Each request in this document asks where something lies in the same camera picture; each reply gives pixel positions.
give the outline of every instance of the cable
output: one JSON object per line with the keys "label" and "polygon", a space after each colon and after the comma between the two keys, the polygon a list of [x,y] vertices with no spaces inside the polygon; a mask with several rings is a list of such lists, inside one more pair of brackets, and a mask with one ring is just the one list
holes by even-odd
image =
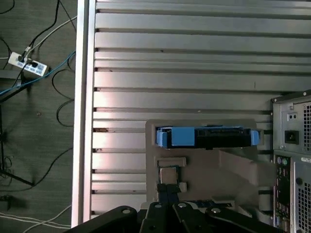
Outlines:
{"label": "cable", "polygon": [[[31,221],[31,220],[23,220],[23,219],[19,219],[19,218],[14,218],[14,217],[7,217],[7,216],[0,216],[2,218],[7,218],[7,219],[11,219],[11,220],[16,220],[16,221],[20,221],[20,222],[30,222],[30,223],[42,223],[42,222],[38,222],[38,221]],[[53,228],[58,228],[58,229],[70,229],[70,227],[64,227],[64,226],[54,226],[48,223],[42,223],[42,225],[48,226],[48,227],[53,227]]]}
{"label": "cable", "polygon": [[16,77],[16,79],[15,79],[15,81],[14,81],[12,87],[11,87],[10,89],[7,89],[7,90],[5,90],[5,91],[2,91],[2,92],[0,93],[0,96],[3,96],[5,93],[9,92],[12,88],[15,87],[15,84],[17,83],[19,76],[22,74],[22,72],[24,71],[25,67],[26,67],[27,65],[31,64],[31,63],[32,63],[32,62],[27,62],[27,63],[25,63],[25,65],[23,66],[23,68],[22,68],[22,69],[20,70],[20,72],[18,73],[18,75],[17,75],[17,77]]}
{"label": "cable", "polygon": [[67,16],[68,16],[68,18],[70,19],[71,24],[72,24],[72,26],[73,26],[73,28],[74,28],[74,31],[77,33],[77,29],[76,29],[76,27],[75,27],[74,23],[72,22],[72,19],[71,19],[70,15],[68,14],[68,11],[66,10],[66,8],[65,8],[65,6],[63,5],[62,1],[61,1],[61,0],[59,0],[59,2],[60,2],[60,4],[62,5],[62,7],[63,7],[64,11],[66,12],[66,15],[67,15]]}
{"label": "cable", "polygon": [[17,75],[17,77],[16,77],[16,79],[15,79],[15,81],[14,81],[12,87],[15,86],[15,84],[16,84],[17,81],[18,81],[19,76],[22,74],[22,72],[24,71],[24,69],[26,68],[26,66],[29,65],[29,64],[32,64],[32,62],[26,62],[26,63],[25,63],[25,65],[23,66],[23,68],[22,68],[22,69],[20,70],[20,72],[18,73],[18,75]]}
{"label": "cable", "polygon": [[38,39],[39,36],[41,36],[43,33],[45,33],[46,31],[48,31],[49,29],[51,29],[52,27],[54,27],[54,25],[57,22],[57,18],[58,18],[58,9],[59,9],[59,3],[60,0],[57,0],[57,4],[56,4],[56,10],[55,10],[55,17],[54,17],[54,22],[52,23],[51,26],[47,27],[46,29],[44,29],[42,32],[40,32],[38,35],[35,36],[35,38],[30,42],[29,47],[32,48],[32,46],[35,44],[35,41]]}
{"label": "cable", "polygon": [[47,221],[41,222],[41,223],[37,223],[37,224],[35,224],[35,225],[33,225],[33,226],[27,228],[26,230],[23,231],[23,233],[26,233],[26,232],[28,232],[29,230],[31,230],[32,228],[35,228],[35,227],[37,227],[37,226],[40,226],[40,225],[42,225],[42,224],[44,224],[44,223],[47,223],[47,222],[50,222],[50,221],[53,221],[53,220],[57,219],[57,218],[60,217],[67,209],[69,209],[70,207],[71,207],[71,205],[68,206],[68,207],[66,207],[62,212],[60,212],[58,215],[56,215],[55,217],[51,218],[50,220],[47,220]]}
{"label": "cable", "polygon": [[[7,217],[18,218],[18,220],[20,220],[20,219],[34,220],[34,221],[36,221],[35,223],[37,223],[37,222],[44,222],[43,220],[39,220],[39,219],[32,218],[32,217],[21,217],[21,216],[16,216],[16,215],[8,215],[8,214],[1,213],[1,212],[0,212],[0,215],[7,216]],[[49,224],[54,224],[54,225],[61,226],[61,227],[71,227],[70,225],[59,224],[59,223],[57,223],[57,222],[49,222]]]}
{"label": "cable", "polygon": [[61,96],[65,97],[65,98],[67,98],[67,99],[69,99],[69,100],[72,100],[73,98],[68,97],[68,96],[64,95],[63,93],[61,93],[61,92],[56,88],[55,83],[54,83],[54,78],[56,77],[56,75],[59,74],[59,73],[61,73],[61,72],[63,72],[63,71],[69,71],[69,70],[61,69],[61,70],[57,71],[57,72],[53,75],[53,77],[52,77],[52,86],[53,86],[54,90],[55,90],[58,94],[60,94]]}
{"label": "cable", "polygon": [[54,32],[56,32],[58,29],[60,29],[61,27],[63,27],[64,25],[66,25],[67,23],[71,22],[72,20],[75,20],[77,18],[77,16],[73,17],[70,20],[67,20],[66,22],[62,23],[61,25],[59,25],[57,28],[55,28],[53,31],[51,31],[49,34],[47,34],[38,44],[36,44],[36,46],[32,47],[27,54],[24,57],[28,57],[29,54],[35,49],[37,48],[40,44],[42,44],[49,36],[51,36]]}
{"label": "cable", "polygon": [[64,127],[73,127],[73,125],[67,125],[67,124],[64,124],[63,122],[61,122],[60,121],[60,119],[59,119],[59,112],[60,112],[60,110],[62,110],[62,108],[63,107],[65,107],[66,105],[68,105],[69,103],[71,103],[71,102],[73,102],[74,100],[68,100],[68,101],[66,101],[66,102],[64,102],[64,103],[62,103],[59,107],[58,107],[58,109],[57,109],[57,111],[56,111],[56,120],[57,120],[57,122],[59,123],[59,124],[61,124],[62,126],[64,126]]}
{"label": "cable", "polygon": [[12,11],[14,7],[15,7],[15,0],[13,0],[13,5],[8,10],[0,12],[0,15],[8,13],[9,11]]}
{"label": "cable", "polygon": [[2,68],[2,69],[5,69],[9,63],[9,58],[11,56],[12,50],[10,49],[10,46],[8,45],[8,43],[1,36],[0,36],[0,40],[6,45],[8,49],[8,58],[7,58],[8,60],[6,61],[6,63],[4,64],[4,67]]}
{"label": "cable", "polygon": [[70,66],[70,59],[67,60],[67,66],[71,71],[75,72],[75,70]]}
{"label": "cable", "polygon": [[17,190],[0,190],[0,192],[20,192],[20,191],[26,191],[26,190],[30,190],[34,187],[36,187],[38,184],[40,184],[46,177],[47,175],[49,174],[51,168],[53,167],[53,165],[55,164],[55,162],[64,154],[66,154],[68,151],[72,150],[73,147],[70,147],[68,148],[67,150],[65,150],[64,152],[62,152],[60,155],[58,155],[51,163],[50,167],[48,168],[47,172],[42,176],[42,178],[37,182],[35,183],[33,186],[31,187],[28,187],[28,188],[24,188],[24,189],[17,189]]}
{"label": "cable", "polygon": [[21,85],[16,85],[16,86],[11,87],[11,88],[9,88],[9,89],[7,89],[7,90],[4,90],[4,91],[0,92],[0,96],[3,95],[4,93],[8,92],[8,91],[11,91],[11,90],[14,89],[14,88],[19,88],[19,87],[22,87],[22,86],[25,86],[25,85],[29,85],[29,84],[31,84],[31,83],[38,82],[39,80],[48,77],[48,76],[49,76],[50,74],[52,74],[54,71],[56,71],[56,70],[59,69],[61,66],[63,66],[63,65],[67,62],[67,60],[68,60],[72,55],[75,54],[75,52],[76,52],[76,51],[72,52],[72,53],[66,58],[65,61],[63,61],[61,64],[59,64],[56,68],[54,68],[53,70],[51,70],[51,71],[50,71],[49,73],[47,73],[46,75],[44,75],[44,76],[42,76],[42,77],[40,77],[40,78],[34,79],[34,80],[32,80],[32,81],[29,81],[29,82],[27,82],[27,83],[24,83],[24,84],[21,84]]}

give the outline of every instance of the power strip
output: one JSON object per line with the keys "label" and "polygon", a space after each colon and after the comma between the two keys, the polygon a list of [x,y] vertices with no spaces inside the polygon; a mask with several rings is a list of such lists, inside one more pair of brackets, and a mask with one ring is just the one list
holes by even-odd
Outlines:
{"label": "power strip", "polygon": [[9,64],[14,65],[14,66],[19,67],[19,68],[23,68],[27,62],[35,62],[38,64],[36,67],[33,67],[31,64],[27,64],[25,66],[24,70],[31,72],[35,75],[41,76],[41,77],[43,75],[45,75],[46,73],[48,73],[49,68],[47,65],[42,64],[42,63],[37,62],[37,61],[34,61],[30,58],[24,58],[24,62],[20,62],[18,60],[18,57],[20,57],[20,56],[21,56],[20,54],[18,54],[16,52],[12,52],[12,54],[9,58]]}

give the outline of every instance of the tripod leg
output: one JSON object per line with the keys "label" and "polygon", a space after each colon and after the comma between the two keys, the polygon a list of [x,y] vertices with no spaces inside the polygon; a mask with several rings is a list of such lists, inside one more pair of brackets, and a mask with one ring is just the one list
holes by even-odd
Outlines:
{"label": "tripod leg", "polygon": [[15,175],[13,175],[13,174],[11,174],[11,173],[9,173],[9,172],[0,170],[0,173],[2,173],[3,175],[6,175],[6,176],[8,176],[8,177],[11,177],[11,178],[13,178],[13,179],[15,179],[15,180],[18,180],[18,181],[20,181],[20,182],[23,182],[23,183],[25,183],[25,184],[28,184],[28,185],[30,185],[30,186],[33,186],[33,185],[34,185],[34,183],[31,183],[31,182],[29,182],[29,181],[26,181],[26,180],[24,180],[24,179],[22,179],[22,178],[20,178],[20,177],[18,177],[18,176],[15,176]]}

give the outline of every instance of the floor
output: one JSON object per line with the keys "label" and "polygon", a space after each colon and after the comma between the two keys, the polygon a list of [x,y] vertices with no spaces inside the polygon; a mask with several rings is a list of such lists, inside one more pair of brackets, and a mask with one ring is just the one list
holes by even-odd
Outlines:
{"label": "floor", "polygon": [[[1,0],[0,12],[12,5],[13,0]],[[9,44],[12,51],[22,53],[31,40],[54,20],[56,0],[15,0],[12,11],[0,15],[0,36]],[[71,17],[77,13],[77,0],[62,0]],[[59,8],[59,25],[68,20],[62,7]],[[75,50],[76,34],[69,23],[56,31],[33,55],[49,67],[56,67]],[[7,56],[7,49],[0,42],[0,57]],[[12,160],[15,175],[37,182],[47,171],[53,159],[72,146],[73,128],[61,126],[56,120],[56,110],[66,98],[52,87],[52,76],[35,83],[31,90],[23,91],[2,105],[3,128],[8,133],[5,143],[5,156]],[[55,85],[64,94],[74,95],[74,73],[61,72],[55,78]],[[5,83],[0,81],[0,90]],[[60,119],[66,124],[73,122],[73,103],[60,113]],[[12,207],[6,214],[26,216],[47,220],[71,204],[72,151],[64,154],[52,167],[42,183],[28,191],[8,192],[28,186],[0,177],[0,196],[11,195]],[[56,222],[70,225],[71,210],[66,211]],[[24,223],[0,217],[0,231],[21,233],[33,223]],[[59,233],[64,230],[40,226],[30,232]]]}

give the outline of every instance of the black bolt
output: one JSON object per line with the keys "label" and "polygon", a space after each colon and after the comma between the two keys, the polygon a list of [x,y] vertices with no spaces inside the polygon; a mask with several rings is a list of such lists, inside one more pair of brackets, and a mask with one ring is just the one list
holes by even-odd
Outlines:
{"label": "black bolt", "polygon": [[301,178],[296,178],[296,184],[297,185],[302,185],[302,183],[303,183],[303,181],[302,181],[302,179]]}

